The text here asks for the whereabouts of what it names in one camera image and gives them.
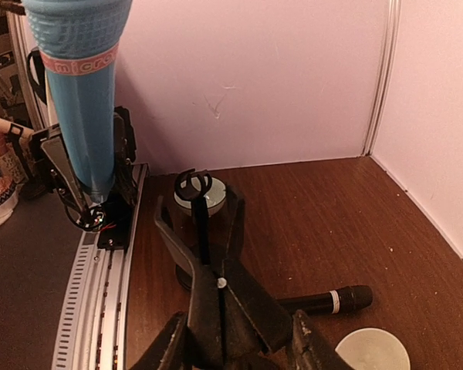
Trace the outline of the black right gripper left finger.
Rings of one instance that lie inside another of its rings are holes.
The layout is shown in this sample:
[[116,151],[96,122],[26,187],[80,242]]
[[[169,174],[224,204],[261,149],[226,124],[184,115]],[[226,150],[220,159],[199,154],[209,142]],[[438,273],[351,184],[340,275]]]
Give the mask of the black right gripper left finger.
[[185,354],[187,318],[186,312],[175,313],[131,369],[192,369]]

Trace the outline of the black microphone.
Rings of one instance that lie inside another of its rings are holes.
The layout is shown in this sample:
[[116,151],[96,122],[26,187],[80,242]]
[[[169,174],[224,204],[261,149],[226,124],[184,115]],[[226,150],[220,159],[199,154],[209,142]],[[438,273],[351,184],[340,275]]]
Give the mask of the black microphone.
[[308,315],[351,313],[369,307],[372,302],[373,291],[367,285],[346,286],[322,294],[278,300],[289,313],[303,310]]

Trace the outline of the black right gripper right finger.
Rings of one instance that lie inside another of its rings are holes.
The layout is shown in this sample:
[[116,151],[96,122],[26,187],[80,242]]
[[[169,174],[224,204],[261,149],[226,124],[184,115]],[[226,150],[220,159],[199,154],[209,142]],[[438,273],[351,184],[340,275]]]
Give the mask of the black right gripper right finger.
[[330,346],[307,313],[297,310],[292,316],[289,369],[351,370],[352,367]]

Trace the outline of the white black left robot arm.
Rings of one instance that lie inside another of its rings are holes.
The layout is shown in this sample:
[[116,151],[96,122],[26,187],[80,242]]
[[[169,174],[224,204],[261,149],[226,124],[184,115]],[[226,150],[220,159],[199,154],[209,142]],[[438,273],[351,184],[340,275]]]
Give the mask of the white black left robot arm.
[[104,231],[129,227],[137,202],[137,185],[132,177],[136,159],[136,142],[129,110],[118,106],[114,110],[114,183],[106,200],[91,205],[86,191],[76,177],[63,143],[58,125],[32,134],[25,143],[31,151],[32,164],[25,161],[20,147],[25,139],[25,127],[12,123],[7,136],[12,141],[29,184],[56,192],[69,220],[84,231]]

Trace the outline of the black front microphone stand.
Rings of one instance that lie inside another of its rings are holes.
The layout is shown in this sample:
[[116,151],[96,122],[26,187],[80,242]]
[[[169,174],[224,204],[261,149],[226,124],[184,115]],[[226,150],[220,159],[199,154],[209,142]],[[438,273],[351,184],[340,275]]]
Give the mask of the black front microphone stand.
[[224,369],[248,355],[272,352],[292,337],[292,316],[240,261],[245,200],[226,188],[230,221],[225,245],[212,244],[209,258],[193,252],[173,229],[163,199],[154,223],[177,266],[191,278],[184,356],[201,369]]

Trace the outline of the black microphone stand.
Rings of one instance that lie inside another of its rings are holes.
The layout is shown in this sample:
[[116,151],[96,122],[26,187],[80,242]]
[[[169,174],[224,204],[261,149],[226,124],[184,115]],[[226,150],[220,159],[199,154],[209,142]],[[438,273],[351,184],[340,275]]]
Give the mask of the black microphone stand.
[[292,337],[292,316],[240,261],[245,200],[226,188],[230,221],[225,245],[212,244],[209,258],[193,252],[173,229],[163,199],[154,223],[177,266],[191,278],[184,356],[201,369],[224,369],[248,355],[272,352]]
[[[212,185],[212,175],[207,170],[201,172],[195,169],[185,170],[177,175],[174,182],[174,193],[182,200],[191,202],[192,220],[197,227],[197,257],[204,265],[211,264],[212,252],[209,241],[209,216],[204,195]],[[228,211],[229,228],[227,231],[224,253],[221,260],[228,257],[238,258],[242,253],[245,238],[245,199],[232,186],[226,186],[225,205]]]

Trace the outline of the blue microphone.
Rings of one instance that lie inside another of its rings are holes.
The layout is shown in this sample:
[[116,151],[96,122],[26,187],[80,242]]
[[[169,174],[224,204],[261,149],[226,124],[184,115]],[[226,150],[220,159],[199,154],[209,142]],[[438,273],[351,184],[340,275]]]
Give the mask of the blue microphone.
[[130,1],[25,1],[63,141],[94,203],[114,184],[115,64]]

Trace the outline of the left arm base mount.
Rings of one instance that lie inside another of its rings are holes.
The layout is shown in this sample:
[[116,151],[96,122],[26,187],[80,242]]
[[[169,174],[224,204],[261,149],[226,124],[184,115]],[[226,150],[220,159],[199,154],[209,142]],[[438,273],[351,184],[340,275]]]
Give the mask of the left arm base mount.
[[128,249],[135,206],[129,205],[119,193],[111,193],[106,202],[91,207],[91,221],[85,221],[81,216],[74,219],[67,207],[65,211],[69,220],[78,228],[98,234],[96,246],[99,249],[108,251]]

